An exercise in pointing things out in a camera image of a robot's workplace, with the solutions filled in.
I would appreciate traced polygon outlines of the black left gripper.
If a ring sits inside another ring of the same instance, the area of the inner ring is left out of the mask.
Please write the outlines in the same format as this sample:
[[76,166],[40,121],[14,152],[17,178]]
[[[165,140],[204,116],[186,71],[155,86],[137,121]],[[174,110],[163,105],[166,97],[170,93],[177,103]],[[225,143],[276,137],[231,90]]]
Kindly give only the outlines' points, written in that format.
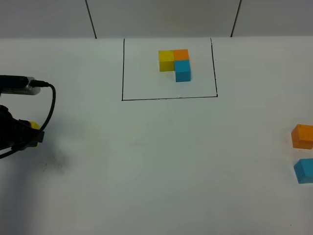
[[40,134],[39,143],[44,140],[45,132],[30,127],[27,120],[14,119],[8,108],[0,106],[0,149],[24,150],[29,143]]

